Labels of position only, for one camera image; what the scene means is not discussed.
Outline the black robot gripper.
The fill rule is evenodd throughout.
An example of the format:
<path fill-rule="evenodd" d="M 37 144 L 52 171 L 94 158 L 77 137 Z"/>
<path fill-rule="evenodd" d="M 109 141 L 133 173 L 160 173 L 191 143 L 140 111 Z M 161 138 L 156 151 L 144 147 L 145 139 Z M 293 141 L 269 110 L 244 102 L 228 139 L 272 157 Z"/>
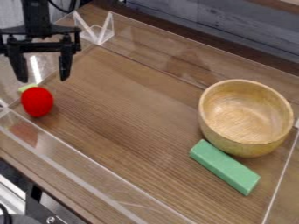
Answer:
<path fill-rule="evenodd" d="M 50 53 L 60 51 L 60 80 L 70 76 L 72 54 L 80 50 L 80 32 L 76 26 L 56 25 L 50 22 L 49 5 L 58 6 L 52 0 L 21 0 L 22 24 L 0 29 L 0 53 L 8 55 L 16 79 L 28 82 L 28 68 L 24 53 Z M 33 43 L 61 35 L 60 42 Z"/>

